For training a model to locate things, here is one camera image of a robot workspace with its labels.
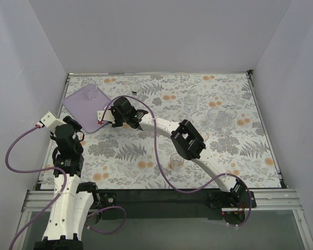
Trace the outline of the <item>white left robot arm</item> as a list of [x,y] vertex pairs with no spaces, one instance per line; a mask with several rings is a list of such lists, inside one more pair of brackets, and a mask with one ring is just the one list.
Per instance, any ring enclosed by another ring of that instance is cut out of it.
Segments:
[[99,204],[94,182],[81,181],[83,147],[78,133],[82,126],[70,116],[58,119],[48,111],[40,120],[57,144],[53,151],[54,197],[42,240],[34,249],[83,249],[83,226],[89,209]]

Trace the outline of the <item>labelled champagne flute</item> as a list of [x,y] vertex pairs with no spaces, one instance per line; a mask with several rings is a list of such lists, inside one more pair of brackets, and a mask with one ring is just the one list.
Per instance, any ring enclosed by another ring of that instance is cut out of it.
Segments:
[[135,97],[136,99],[142,100],[143,93],[142,93],[142,86],[140,83],[135,82],[130,85],[130,94],[131,96]]

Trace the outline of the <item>tall plain flute glass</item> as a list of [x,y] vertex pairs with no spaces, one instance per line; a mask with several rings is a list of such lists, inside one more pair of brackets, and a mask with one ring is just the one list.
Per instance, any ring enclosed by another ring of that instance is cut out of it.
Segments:
[[196,110],[197,101],[198,101],[197,89],[189,90],[186,95],[185,103],[184,103],[185,117],[188,121],[191,121],[192,114]]

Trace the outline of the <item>clear ribbed tumbler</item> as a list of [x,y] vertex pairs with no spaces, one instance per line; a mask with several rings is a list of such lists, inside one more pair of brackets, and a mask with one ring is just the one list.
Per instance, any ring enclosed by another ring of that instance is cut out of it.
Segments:
[[94,100],[98,93],[98,87],[94,80],[90,80],[88,84],[83,88],[86,97],[89,100]]

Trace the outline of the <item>clear wine goblet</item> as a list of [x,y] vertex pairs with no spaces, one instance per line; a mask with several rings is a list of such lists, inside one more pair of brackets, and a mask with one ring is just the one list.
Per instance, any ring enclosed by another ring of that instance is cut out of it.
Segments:
[[224,112],[217,108],[211,108],[208,113],[208,128],[215,130],[224,120]]

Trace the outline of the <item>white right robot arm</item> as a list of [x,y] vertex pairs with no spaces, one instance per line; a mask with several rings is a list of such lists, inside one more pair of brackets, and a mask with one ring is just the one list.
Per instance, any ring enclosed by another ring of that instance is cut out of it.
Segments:
[[[134,108],[129,102],[129,98],[140,102],[148,110]],[[152,131],[154,133],[155,157],[160,173],[167,184],[179,193],[193,194],[202,190],[211,182],[216,182],[222,192],[222,197],[234,205],[241,203],[244,199],[244,194],[249,191],[247,185],[240,177],[228,173],[226,169],[219,165],[213,158],[212,153],[207,150],[201,134],[186,119],[182,122],[173,122],[158,118],[152,109],[141,100],[128,95],[121,95],[112,99],[104,108],[101,120],[110,122],[113,127],[121,127],[123,123],[127,123],[133,129]],[[158,135],[170,139],[180,157],[194,162],[210,176],[211,180],[192,191],[183,191],[176,188],[167,179],[162,170],[157,148]]]

